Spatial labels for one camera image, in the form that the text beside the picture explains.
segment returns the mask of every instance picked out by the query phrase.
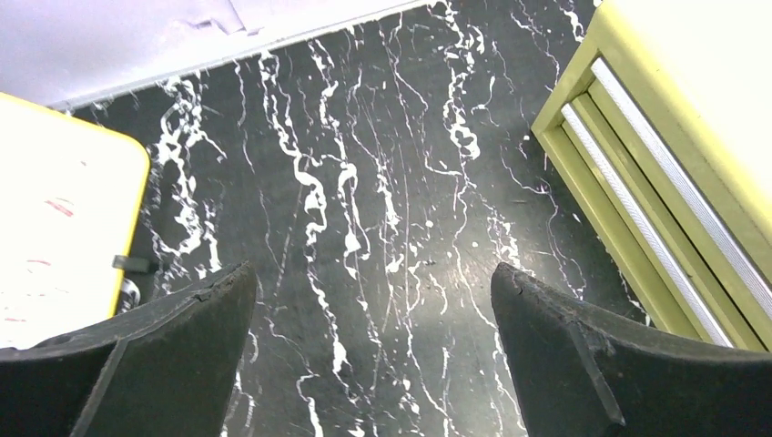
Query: drawer handle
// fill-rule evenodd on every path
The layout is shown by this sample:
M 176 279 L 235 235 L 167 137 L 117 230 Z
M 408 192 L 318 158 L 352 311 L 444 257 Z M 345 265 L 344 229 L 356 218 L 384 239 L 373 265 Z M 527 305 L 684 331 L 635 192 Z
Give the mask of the drawer handle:
M 656 258 L 662 263 L 663 267 L 665 267 L 665 271 L 667 271 L 667 274 L 673 280 L 675 286 L 678 287 L 678 291 L 681 292 L 681 295 L 684 296 L 689 308 L 692 309 L 700 323 L 702 323 L 702 326 L 707 331 L 710 339 L 717 345 L 734 347 L 734 344 L 732 344 L 732 341 L 721 328 L 716 317 L 714 317 L 699 292 L 695 289 L 692 281 L 689 280 L 684 270 L 681 269 L 678 261 L 676 261 L 676 257 L 674 257 L 667 248 L 662 237 L 660 237 L 654 225 L 652 225 L 640 205 L 638 205 L 638 202 L 635 201 L 635 197 L 616 173 L 611 162 L 609 162 L 605 153 L 595 141 L 593 134 L 591 134 L 589 129 L 587 129 L 587 126 L 584 125 L 584 122 L 579 115 L 576 114 L 574 108 L 570 104 L 567 104 L 563 106 L 560 112 L 563 114 L 563 117 L 565 117 L 565 121 L 568 122 L 571 129 L 574 130 L 576 136 L 579 137 L 582 145 L 587 150 L 587 154 L 590 155 L 590 158 L 611 186 L 611 190 L 622 202 L 625 211 L 627 211 L 627 214 L 633 219 L 635 226 L 644 235 L 646 243 L 654 250 Z

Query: white wall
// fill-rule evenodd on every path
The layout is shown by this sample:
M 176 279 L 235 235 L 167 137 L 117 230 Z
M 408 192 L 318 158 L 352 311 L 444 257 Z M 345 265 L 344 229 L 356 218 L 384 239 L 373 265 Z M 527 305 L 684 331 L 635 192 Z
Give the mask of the white wall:
M 3 0 L 0 92 L 64 108 L 427 0 Z

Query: drawer front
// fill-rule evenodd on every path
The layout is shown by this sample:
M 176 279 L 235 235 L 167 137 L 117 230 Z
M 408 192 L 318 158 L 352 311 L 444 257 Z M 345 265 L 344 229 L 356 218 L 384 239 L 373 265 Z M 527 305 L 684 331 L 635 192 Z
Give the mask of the drawer front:
M 591 168 L 637 243 L 703 340 L 763 350 L 726 292 L 635 164 L 592 98 L 563 109 L 564 129 Z
M 602 59 L 595 61 L 593 71 L 598 77 L 588 90 L 593 101 L 722 288 L 769 349 L 772 347 L 772 291 L 765 275 Z
M 673 293 L 579 155 L 574 146 L 579 144 L 578 139 L 571 128 L 557 126 L 538 135 L 542 147 L 656 327 L 683 337 L 700 339 L 694 324 L 681 310 Z

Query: black marble-patterned floor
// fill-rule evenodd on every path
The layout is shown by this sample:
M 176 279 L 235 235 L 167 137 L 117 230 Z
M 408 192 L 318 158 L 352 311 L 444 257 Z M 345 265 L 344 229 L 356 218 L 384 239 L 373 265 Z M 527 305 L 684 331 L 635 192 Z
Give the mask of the black marble-patterned floor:
M 501 260 L 644 318 L 529 132 L 593 11 L 438 3 L 75 113 L 152 158 L 145 297 L 257 266 L 223 435 L 525 435 Z

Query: white tabletop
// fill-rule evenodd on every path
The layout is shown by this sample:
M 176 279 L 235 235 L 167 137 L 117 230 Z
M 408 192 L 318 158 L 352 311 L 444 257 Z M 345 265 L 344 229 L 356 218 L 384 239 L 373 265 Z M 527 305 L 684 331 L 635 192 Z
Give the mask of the white tabletop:
M 147 178 L 128 137 L 0 95 L 4 287 L 0 348 L 113 314 Z

